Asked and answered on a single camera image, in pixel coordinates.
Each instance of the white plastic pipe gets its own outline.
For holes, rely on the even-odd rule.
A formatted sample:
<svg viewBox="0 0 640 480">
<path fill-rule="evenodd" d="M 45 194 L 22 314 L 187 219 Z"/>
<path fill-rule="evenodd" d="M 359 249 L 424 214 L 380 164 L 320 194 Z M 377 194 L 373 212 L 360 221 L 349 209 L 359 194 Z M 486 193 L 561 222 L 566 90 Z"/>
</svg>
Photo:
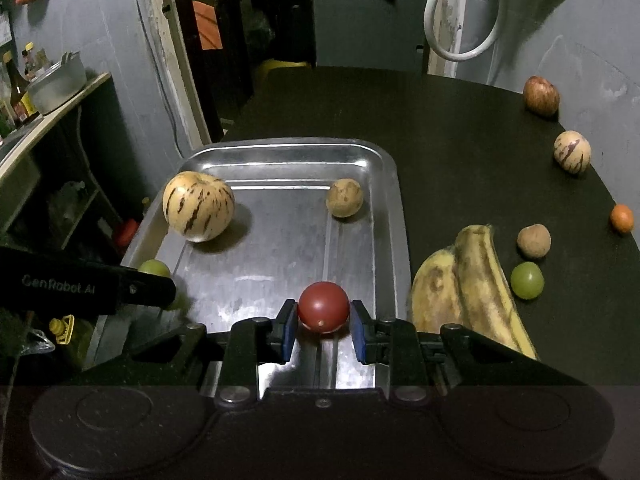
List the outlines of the white plastic pipe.
<svg viewBox="0 0 640 480">
<path fill-rule="evenodd" d="M 504 4 L 505 0 L 498 0 L 498 16 L 495 19 L 494 28 L 491 29 L 489 35 L 486 37 L 481 44 L 469 50 L 468 52 L 463 52 L 460 54 L 454 54 L 453 52 L 449 52 L 444 50 L 436 40 L 435 33 L 433 31 L 433 20 L 436 13 L 436 5 L 438 4 L 438 0 L 427 0 L 427 4 L 424 6 L 424 35 L 427 38 L 427 43 L 431 49 L 438 54 L 438 56 L 443 57 L 448 61 L 466 61 L 467 59 L 473 59 L 477 56 L 480 56 L 485 50 L 487 50 L 494 41 L 500 36 L 502 32 L 502 26 L 504 25 L 504 19 L 506 17 L 506 5 Z"/>
</svg>

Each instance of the green fruit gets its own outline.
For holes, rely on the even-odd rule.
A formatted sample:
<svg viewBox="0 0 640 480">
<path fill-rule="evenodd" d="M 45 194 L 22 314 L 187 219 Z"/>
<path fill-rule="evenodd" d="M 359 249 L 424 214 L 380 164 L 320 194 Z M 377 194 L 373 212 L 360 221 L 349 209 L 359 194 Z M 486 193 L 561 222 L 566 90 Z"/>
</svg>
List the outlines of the green fruit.
<svg viewBox="0 0 640 480">
<path fill-rule="evenodd" d="M 162 276 L 164 278 L 171 277 L 171 271 L 164 262 L 160 260 L 147 260 L 138 267 L 140 272 L 146 272 L 147 274 L 155 274 L 156 276 Z"/>
<path fill-rule="evenodd" d="M 520 264 L 511 273 L 511 290 L 523 300 L 533 300 L 542 293 L 545 288 L 545 279 L 542 271 L 533 262 Z"/>
</svg>

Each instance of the black table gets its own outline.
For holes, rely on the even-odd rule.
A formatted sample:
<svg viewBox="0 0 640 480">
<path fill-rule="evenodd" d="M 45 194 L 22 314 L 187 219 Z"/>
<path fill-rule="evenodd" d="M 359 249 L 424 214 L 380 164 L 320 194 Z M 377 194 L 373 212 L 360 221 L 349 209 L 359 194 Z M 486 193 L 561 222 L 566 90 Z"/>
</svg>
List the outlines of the black table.
<svg viewBox="0 0 640 480">
<path fill-rule="evenodd" d="M 495 228 L 505 274 L 516 236 L 542 223 L 545 290 L 516 300 L 540 359 L 592 384 L 640 384 L 640 254 L 612 232 L 614 206 L 593 168 L 553 159 L 564 128 L 514 92 L 437 76 L 345 68 L 279 69 L 225 140 L 346 137 L 396 161 L 412 274 L 468 224 Z"/>
</svg>

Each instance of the metal bolt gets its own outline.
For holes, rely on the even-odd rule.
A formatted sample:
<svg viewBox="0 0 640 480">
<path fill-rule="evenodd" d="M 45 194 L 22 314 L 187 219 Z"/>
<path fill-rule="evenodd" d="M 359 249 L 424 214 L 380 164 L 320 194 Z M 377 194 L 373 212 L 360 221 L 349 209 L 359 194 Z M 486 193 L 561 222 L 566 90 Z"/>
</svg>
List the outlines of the metal bolt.
<svg viewBox="0 0 640 480">
<path fill-rule="evenodd" d="M 422 386 L 398 386 L 396 397 L 404 402 L 420 402 L 427 397 L 427 390 Z"/>
<path fill-rule="evenodd" d="M 220 391 L 220 399 L 229 404 L 239 404 L 251 397 L 251 391 L 246 386 L 225 386 Z"/>
<path fill-rule="evenodd" d="M 329 399 L 316 399 L 316 406 L 318 408 L 328 408 L 331 405 Z"/>
</svg>

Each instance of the banana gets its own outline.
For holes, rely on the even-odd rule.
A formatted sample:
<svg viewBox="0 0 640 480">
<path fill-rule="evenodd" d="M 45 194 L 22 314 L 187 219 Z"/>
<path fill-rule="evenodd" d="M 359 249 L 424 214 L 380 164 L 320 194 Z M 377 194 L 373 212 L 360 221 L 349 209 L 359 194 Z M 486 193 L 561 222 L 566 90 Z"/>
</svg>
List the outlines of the banana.
<svg viewBox="0 0 640 480">
<path fill-rule="evenodd" d="M 536 358 L 495 253 L 492 229 L 470 225 L 455 243 L 458 285 L 470 328 L 498 343 Z"/>
<path fill-rule="evenodd" d="M 412 322 L 420 332 L 440 332 L 445 323 L 468 325 L 458 295 L 453 248 L 429 256 L 418 269 L 411 288 Z"/>
</svg>

